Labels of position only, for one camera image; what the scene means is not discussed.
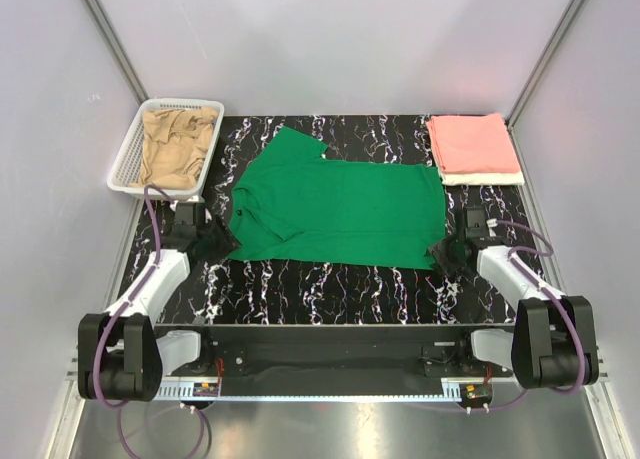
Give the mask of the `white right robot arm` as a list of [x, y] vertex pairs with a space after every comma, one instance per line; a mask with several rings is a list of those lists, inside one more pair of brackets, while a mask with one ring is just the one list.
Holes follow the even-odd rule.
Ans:
[[571, 394], [597, 382], [591, 303], [551, 286], [520, 257], [551, 257], [554, 249], [544, 236], [523, 224], [490, 219], [481, 207], [464, 207], [456, 212], [454, 232], [429, 252], [438, 271], [474, 271], [516, 312], [511, 331], [485, 328], [469, 333], [462, 343], [467, 359], [513, 372], [526, 390]]

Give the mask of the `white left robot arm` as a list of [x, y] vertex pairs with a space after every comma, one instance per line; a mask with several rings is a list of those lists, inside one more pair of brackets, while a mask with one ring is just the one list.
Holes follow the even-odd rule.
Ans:
[[197, 361], [202, 337], [179, 330], [160, 338], [154, 326], [171, 296], [202, 262], [220, 262], [239, 248], [221, 217], [203, 203], [179, 203], [139, 276], [100, 314], [78, 326], [78, 392], [84, 399], [149, 402], [163, 378]]

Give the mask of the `green t shirt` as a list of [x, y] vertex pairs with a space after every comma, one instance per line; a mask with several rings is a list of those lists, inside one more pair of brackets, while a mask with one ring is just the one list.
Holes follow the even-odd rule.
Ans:
[[431, 270], [446, 235], [439, 174], [423, 164], [328, 159], [282, 128], [232, 190], [238, 261], [295, 260]]

